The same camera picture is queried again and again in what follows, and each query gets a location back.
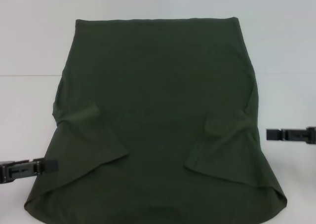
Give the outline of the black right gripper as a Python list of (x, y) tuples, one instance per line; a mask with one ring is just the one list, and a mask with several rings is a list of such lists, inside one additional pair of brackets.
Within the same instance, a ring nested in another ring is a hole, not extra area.
[(267, 129), (268, 141), (291, 141), (316, 144), (316, 127), (307, 127), (306, 130), (295, 129)]

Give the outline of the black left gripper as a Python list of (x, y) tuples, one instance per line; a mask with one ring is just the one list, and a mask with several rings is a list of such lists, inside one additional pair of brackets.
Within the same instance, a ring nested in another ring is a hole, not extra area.
[[(0, 162), (0, 183), (7, 184), (14, 181), (9, 176), (9, 166), (14, 161), (1, 161)], [(33, 160), (24, 160), (17, 162), (13, 165), (14, 177), (32, 177), (40, 176), (43, 173), (52, 173), (58, 171), (58, 161), (53, 159), (39, 158)]]

